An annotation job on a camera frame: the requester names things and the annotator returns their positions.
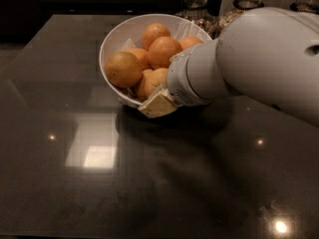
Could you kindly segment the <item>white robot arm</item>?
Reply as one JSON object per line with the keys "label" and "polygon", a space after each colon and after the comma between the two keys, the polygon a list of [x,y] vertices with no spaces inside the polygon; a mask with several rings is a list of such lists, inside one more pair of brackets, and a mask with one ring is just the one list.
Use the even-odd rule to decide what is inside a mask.
{"label": "white robot arm", "polygon": [[171,59],[166,84],[139,111],[149,118],[179,106],[246,95],[319,125],[319,16],[280,8],[250,10],[219,37]]}

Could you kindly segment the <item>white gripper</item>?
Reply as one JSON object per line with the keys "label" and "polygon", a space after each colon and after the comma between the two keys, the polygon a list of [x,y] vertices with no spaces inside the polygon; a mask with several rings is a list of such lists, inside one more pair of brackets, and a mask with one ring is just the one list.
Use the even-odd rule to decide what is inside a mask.
{"label": "white gripper", "polygon": [[206,105],[231,91],[216,63],[217,41],[194,45],[174,56],[166,76],[165,88],[159,85],[138,110],[149,119],[175,112],[179,105]]}

